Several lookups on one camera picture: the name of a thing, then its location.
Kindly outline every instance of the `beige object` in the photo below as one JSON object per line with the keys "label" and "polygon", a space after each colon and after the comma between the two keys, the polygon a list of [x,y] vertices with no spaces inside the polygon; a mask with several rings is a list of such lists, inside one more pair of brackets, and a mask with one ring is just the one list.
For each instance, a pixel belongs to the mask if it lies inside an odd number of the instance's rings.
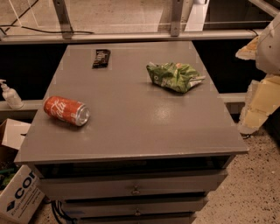
{"label": "beige object", "polygon": [[248,91],[251,96],[246,101],[238,123],[238,130],[242,134],[252,134],[259,130],[269,115],[280,106],[280,76],[269,74],[253,88],[255,91]]}
{"label": "beige object", "polygon": [[241,60],[255,60],[258,40],[259,36],[253,38],[247,45],[236,53],[235,57]]}

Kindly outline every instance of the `can label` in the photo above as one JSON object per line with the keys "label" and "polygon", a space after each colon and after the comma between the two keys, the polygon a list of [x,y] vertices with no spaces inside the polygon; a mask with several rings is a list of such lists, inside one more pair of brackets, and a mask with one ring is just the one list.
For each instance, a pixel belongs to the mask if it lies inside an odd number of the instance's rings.
{"label": "can label", "polygon": [[49,116],[78,126],[83,124],[79,123],[81,108],[85,108],[82,102],[60,96],[51,96],[44,103],[44,111]]}

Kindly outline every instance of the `green chip bag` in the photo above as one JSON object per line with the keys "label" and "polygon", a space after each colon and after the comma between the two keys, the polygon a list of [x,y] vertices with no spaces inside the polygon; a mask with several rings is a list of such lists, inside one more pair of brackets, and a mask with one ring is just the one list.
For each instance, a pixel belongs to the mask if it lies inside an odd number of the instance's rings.
{"label": "green chip bag", "polygon": [[163,65],[155,65],[150,63],[147,66],[147,70],[153,83],[182,94],[205,79],[205,76],[200,75],[188,64],[165,63]]}

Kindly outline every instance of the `black cable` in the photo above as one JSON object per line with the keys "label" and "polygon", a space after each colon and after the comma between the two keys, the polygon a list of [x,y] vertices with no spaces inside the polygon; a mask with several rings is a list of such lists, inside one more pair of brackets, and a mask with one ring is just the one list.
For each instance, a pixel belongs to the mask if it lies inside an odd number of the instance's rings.
{"label": "black cable", "polygon": [[25,15],[25,13],[27,11],[29,11],[39,0],[35,1],[30,7],[28,7],[22,14],[19,15],[19,17],[17,19],[14,20],[14,22],[11,23],[11,25],[14,25],[22,16]]}
{"label": "black cable", "polygon": [[56,214],[56,211],[55,211],[55,201],[52,201],[52,213],[53,213],[53,216],[54,216],[55,220],[56,220],[59,224],[63,224],[63,223],[60,221],[58,215]]}
{"label": "black cable", "polygon": [[259,36],[259,34],[257,34],[257,32],[254,31],[254,30],[252,30],[252,29],[250,29],[249,31],[253,32],[253,33],[255,34],[256,37]]}
{"label": "black cable", "polygon": [[0,24],[0,28],[1,27],[20,27],[20,28],[23,28],[23,29],[26,29],[26,30],[32,30],[32,31],[35,31],[35,32],[46,32],[46,33],[67,33],[67,32],[76,33],[76,32],[78,32],[78,33],[94,34],[93,31],[43,31],[43,30],[28,27],[28,26],[20,26],[20,25],[14,25],[14,24],[12,24],[12,25],[10,25],[10,24]]}
{"label": "black cable", "polygon": [[7,35],[7,33],[0,27],[0,31],[4,34]]}
{"label": "black cable", "polygon": [[62,212],[63,217],[65,217],[66,220],[71,221],[72,223],[75,223],[76,219],[73,219],[71,217],[69,217],[62,209],[62,202],[59,201],[58,202],[58,206],[59,206],[59,210]]}
{"label": "black cable", "polygon": [[241,135],[243,139],[248,139],[251,137],[251,135]]}
{"label": "black cable", "polygon": [[52,212],[54,215],[55,220],[61,224],[61,221],[59,219],[62,218],[66,221],[71,221],[72,224],[76,223],[76,219],[70,218],[61,208],[62,203],[60,201],[52,201]]}
{"label": "black cable", "polygon": [[48,205],[48,204],[51,204],[52,201],[49,200],[49,199],[45,196],[45,197],[43,198],[43,203],[44,203],[45,205]]}

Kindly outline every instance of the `metal frame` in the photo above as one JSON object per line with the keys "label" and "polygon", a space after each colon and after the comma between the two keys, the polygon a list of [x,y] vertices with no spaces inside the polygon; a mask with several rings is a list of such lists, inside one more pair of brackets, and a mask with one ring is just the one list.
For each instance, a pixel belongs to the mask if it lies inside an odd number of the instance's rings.
{"label": "metal frame", "polygon": [[[197,39],[252,39],[255,34],[252,31],[190,31],[180,32],[181,16],[184,0],[172,0],[171,30],[167,33],[134,33],[134,34],[88,34],[75,35],[67,13],[65,0],[52,0],[62,36],[59,34],[41,35],[15,35],[9,36],[0,29],[0,45],[10,44],[47,44],[47,43],[106,43],[106,42],[133,42],[133,41],[181,41]],[[279,10],[263,0],[249,0],[252,4],[275,16]],[[195,0],[194,3],[205,3],[205,0]]]}
{"label": "metal frame", "polygon": [[180,34],[181,18],[184,0],[172,0],[171,11],[171,36],[178,37]]}
{"label": "metal frame", "polygon": [[73,36],[73,28],[70,23],[70,19],[67,12],[67,6],[64,0],[52,0],[56,14],[59,19],[60,28],[62,31],[62,37],[64,39],[70,39]]}
{"label": "metal frame", "polygon": [[280,12],[280,10],[278,10],[271,4],[266,3],[263,0],[249,0],[249,1],[255,6],[259,7],[261,10],[271,15],[273,18]]}
{"label": "metal frame", "polygon": [[171,37],[170,33],[138,33],[138,34],[88,34],[72,35],[71,39],[64,39],[60,35],[34,36],[5,36],[0,45],[17,44],[86,44],[86,43],[128,43],[145,41],[185,41],[205,39],[253,39],[263,30],[228,30],[228,31],[190,31],[181,32],[178,37]]}

